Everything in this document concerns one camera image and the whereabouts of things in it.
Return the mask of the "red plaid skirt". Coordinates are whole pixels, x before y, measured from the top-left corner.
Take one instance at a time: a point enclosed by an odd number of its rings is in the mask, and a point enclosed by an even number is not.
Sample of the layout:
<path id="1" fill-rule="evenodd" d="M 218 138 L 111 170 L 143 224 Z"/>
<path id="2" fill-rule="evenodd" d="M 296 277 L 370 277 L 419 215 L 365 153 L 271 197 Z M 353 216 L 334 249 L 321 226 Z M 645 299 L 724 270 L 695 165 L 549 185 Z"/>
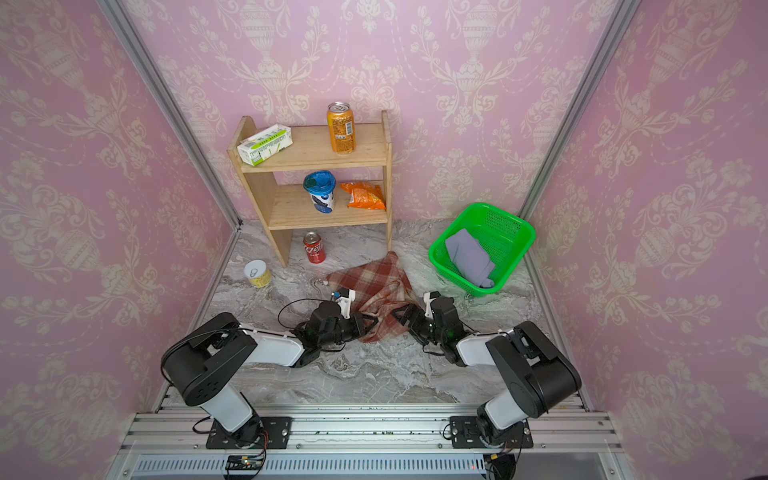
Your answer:
<path id="1" fill-rule="evenodd" d="M 409 303 L 420 303 L 394 251 L 389 251 L 381 260 L 332 272 L 326 281 L 332 291 L 340 288 L 354 290 L 352 310 L 379 320 L 377 326 L 363 337 L 364 343 L 406 333 L 407 329 L 392 316 L 392 311 Z"/>

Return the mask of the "lavender skirt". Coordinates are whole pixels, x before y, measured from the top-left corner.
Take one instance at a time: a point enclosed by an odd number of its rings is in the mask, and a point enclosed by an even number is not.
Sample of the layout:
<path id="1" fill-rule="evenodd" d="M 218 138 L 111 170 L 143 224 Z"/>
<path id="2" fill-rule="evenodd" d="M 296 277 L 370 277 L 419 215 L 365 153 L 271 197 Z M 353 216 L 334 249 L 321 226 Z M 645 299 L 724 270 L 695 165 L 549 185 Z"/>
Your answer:
<path id="1" fill-rule="evenodd" d="M 496 265 L 480 243 L 462 229 L 445 240 L 448 256 L 459 274 L 475 287 L 490 289 L 495 282 L 490 278 Z"/>

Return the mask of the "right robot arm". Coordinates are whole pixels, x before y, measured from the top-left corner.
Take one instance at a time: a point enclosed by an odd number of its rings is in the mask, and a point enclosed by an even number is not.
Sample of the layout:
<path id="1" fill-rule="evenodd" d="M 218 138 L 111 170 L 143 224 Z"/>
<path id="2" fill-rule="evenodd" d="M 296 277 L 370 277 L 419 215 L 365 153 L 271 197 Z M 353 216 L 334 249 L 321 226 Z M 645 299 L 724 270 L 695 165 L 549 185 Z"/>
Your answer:
<path id="1" fill-rule="evenodd" d="M 582 379 L 575 366 L 533 322 L 509 331 L 476 333 L 459 318 L 451 297 L 426 295 L 426 307 L 407 304 L 392 316 L 422 346 L 435 345 L 459 367 L 494 366 L 505 389 L 477 410 L 484 441 L 506 441 L 512 430 L 538 418 L 578 392 Z"/>

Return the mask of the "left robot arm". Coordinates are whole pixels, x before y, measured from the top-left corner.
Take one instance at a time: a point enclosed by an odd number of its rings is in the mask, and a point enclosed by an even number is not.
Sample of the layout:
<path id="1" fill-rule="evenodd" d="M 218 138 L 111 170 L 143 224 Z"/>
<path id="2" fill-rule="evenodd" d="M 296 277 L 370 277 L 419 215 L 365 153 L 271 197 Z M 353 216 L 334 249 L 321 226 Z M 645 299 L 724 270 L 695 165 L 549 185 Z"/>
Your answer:
<path id="1" fill-rule="evenodd" d="M 186 405 L 202 408 L 232 440 L 250 446 L 264 437 L 265 428 L 231 385 L 243 366 L 302 368 L 322 353 L 367 336 L 378 323 L 377 317 L 352 312 L 343 301 L 320 302 L 307 321 L 287 333 L 246 327 L 224 312 L 169 347 L 160 370 Z"/>

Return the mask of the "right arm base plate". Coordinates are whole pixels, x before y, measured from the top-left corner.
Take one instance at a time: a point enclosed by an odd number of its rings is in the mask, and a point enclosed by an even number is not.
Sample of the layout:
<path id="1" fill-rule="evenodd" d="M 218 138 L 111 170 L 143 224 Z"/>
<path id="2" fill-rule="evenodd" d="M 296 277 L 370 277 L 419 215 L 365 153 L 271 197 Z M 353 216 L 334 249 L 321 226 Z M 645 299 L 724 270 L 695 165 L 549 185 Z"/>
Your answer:
<path id="1" fill-rule="evenodd" d="M 490 421 L 476 416 L 451 416 L 445 437 L 455 449 L 530 449 L 534 446 L 527 420 L 498 429 Z"/>

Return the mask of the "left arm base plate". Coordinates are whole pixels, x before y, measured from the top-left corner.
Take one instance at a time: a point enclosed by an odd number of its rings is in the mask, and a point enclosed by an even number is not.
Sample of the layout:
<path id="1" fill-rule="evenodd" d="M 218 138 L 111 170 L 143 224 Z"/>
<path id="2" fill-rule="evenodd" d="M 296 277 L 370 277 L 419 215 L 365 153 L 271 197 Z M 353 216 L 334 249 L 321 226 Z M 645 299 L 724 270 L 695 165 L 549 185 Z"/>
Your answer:
<path id="1" fill-rule="evenodd" d="M 256 449 L 284 450 L 291 435 L 292 417 L 260 417 L 249 420 L 235 432 L 227 431 L 214 420 L 206 441 L 209 450 Z"/>

